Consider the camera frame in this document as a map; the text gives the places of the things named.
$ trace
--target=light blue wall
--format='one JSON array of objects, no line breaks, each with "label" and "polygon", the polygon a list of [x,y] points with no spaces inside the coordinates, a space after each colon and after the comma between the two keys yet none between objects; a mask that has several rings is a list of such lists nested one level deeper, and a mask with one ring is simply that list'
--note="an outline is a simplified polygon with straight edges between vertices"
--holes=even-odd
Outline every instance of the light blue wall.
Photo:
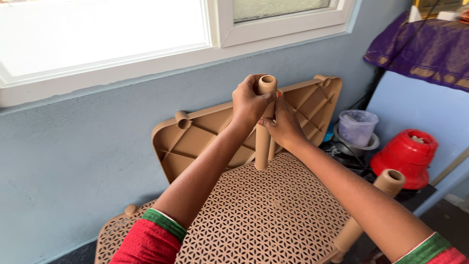
[{"label": "light blue wall", "polygon": [[[367,111],[379,117],[375,133],[381,147],[404,129],[430,133],[439,143],[428,173],[430,181],[469,146],[469,93],[386,72]],[[423,214],[469,176],[469,159],[435,187],[438,191],[414,213]],[[469,189],[469,182],[462,189]]]},{"label": "light blue wall", "polygon": [[373,67],[371,41],[410,0],[363,0],[353,33],[201,67],[83,89],[0,112],[2,262],[51,260],[96,238],[130,203],[167,187],[150,143],[152,128],[178,110],[231,100],[250,73],[279,86],[316,74],[344,80],[336,113],[362,96]]}]

